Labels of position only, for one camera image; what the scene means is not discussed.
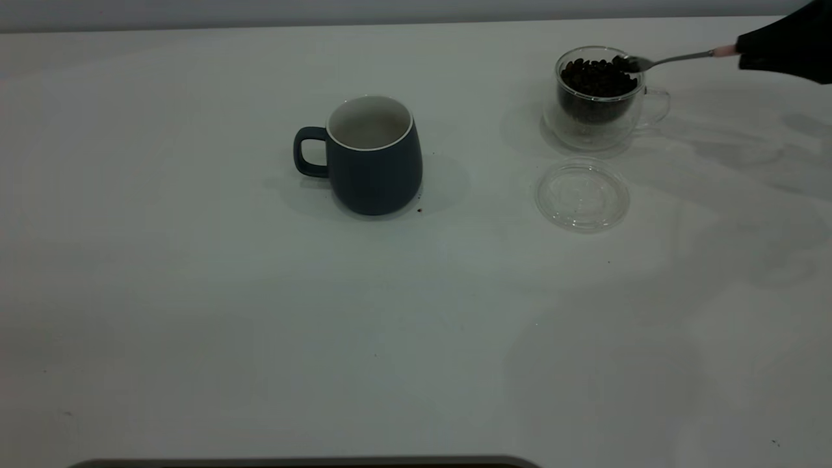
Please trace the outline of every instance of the mug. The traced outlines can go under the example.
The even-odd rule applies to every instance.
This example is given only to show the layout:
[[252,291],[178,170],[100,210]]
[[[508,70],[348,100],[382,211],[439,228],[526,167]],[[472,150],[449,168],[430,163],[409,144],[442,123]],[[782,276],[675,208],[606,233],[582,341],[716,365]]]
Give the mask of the mug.
[[[303,140],[326,143],[326,166],[304,159]],[[422,183],[422,150],[414,116],[399,101],[363,96],[336,108],[326,127],[304,127],[295,135],[295,167],[310,177],[329,178],[332,191],[362,215],[397,211]]]
[[[543,121],[568,147],[582,151],[602,151],[623,143],[636,129],[657,124],[670,111],[667,91],[646,87],[644,73],[633,73],[636,88],[615,97],[589,96],[570,88],[561,78],[569,62],[607,60],[626,57],[626,52],[612,47],[590,46],[571,50],[557,61],[555,76],[543,107]],[[645,98],[656,100],[657,109],[646,115]]]

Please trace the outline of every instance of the spoon handle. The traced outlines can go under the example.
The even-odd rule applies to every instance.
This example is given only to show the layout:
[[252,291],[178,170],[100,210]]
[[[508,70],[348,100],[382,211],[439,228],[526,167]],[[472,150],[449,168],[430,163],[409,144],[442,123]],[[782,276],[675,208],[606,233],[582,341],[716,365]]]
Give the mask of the spoon handle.
[[676,57],[665,58],[664,60],[660,60],[658,62],[653,63],[653,67],[655,67],[656,65],[661,65],[662,63],[678,62],[680,60],[691,60],[692,58],[728,57],[731,55],[736,55],[736,48],[734,46],[721,46],[706,52],[689,53],[687,55],[679,55]]

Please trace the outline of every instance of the glass cup handle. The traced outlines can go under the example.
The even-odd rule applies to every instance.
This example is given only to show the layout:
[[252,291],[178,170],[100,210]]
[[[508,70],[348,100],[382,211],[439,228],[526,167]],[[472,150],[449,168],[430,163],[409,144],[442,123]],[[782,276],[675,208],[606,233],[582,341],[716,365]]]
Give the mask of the glass cup handle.
[[667,90],[663,87],[646,87],[644,89],[644,100],[650,102],[655,105],[644,106],[641,110],[641,117],[638,119],[638,124],[636,124],[637,130],[644,130],[646,128],[653,127],[658,122],[661,122],[661,119],[667,117],[667,114],[671,111],[671,94],[667,92]]

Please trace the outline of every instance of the dark blue mug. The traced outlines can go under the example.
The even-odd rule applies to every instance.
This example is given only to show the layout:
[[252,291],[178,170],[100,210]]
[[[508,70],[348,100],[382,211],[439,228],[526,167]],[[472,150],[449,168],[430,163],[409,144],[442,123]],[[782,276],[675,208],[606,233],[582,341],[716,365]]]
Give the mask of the dark blue mug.
[[[326,143],[326,166],[304,159],[303,140]],[[301,174],[329,178],[339,200],[363,215],[401,209],[422,183],[422,150],[414,116],[390,97],[363,96],[344,102],[329,116],[326,128],[298,131],[294,154]]]

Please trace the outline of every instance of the clear plastic lid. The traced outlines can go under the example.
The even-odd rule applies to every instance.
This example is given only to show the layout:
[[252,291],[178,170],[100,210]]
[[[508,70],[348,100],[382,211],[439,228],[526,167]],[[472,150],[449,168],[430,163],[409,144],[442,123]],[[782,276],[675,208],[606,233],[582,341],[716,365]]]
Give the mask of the clear plastic lid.
[[572,157],[550,168],[537,184],[537,208],[575,232],[599,232],[626,215],[630,194],[621,175],[592,157]]

